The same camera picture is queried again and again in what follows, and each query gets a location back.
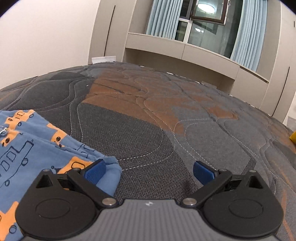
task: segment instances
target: light blue curtain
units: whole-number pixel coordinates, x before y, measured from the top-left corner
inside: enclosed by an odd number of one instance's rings
[[[154,0],[146,34],[175,39],[183,0]]]
[[[267,0],[243,0],[242,15],[231,59],[257,70],[267,19]]]

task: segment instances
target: open window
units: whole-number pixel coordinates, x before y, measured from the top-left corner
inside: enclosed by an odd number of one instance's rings
[[[186,7],[191,0],[183,0],[175,40],[192,44],[212,52],[231,58],[242,14],[243,0],[230,0],[225,25],[216,22],[190,20],[185,18]]]
[[[225,25],[230,0],[193,0],[190,18]]]

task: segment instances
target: blue gripper pad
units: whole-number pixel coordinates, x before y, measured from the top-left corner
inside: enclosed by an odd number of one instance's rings
[[[95,161],[93,164],[89,165],[81,171],[81,174],[85,179],[90,181],[92,184],[96,185],[98,181],[106,173],[106,163],[103,159]]]
[[[193,175],[201,184],[206,185],[218,175],[218,172],[201,161],[196,161],[193,165]]]

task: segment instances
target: quilted mattress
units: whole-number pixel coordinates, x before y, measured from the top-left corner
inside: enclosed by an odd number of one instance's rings
[[[195,161],[234,174],[255,169],[281,203],[277,236],[296,237],[292,131],[217,89],[124,63],[77,66],[0,90],[1,110],[34,109],[123,169],[115,197],[177,199],[202,185]]]

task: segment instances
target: drawstring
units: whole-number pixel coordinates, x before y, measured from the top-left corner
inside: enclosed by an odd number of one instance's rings
[[[4,134],[6,135],[6,133],[8,132],[7,128],[5,127],[2,131],[0,131],[0,135]]]

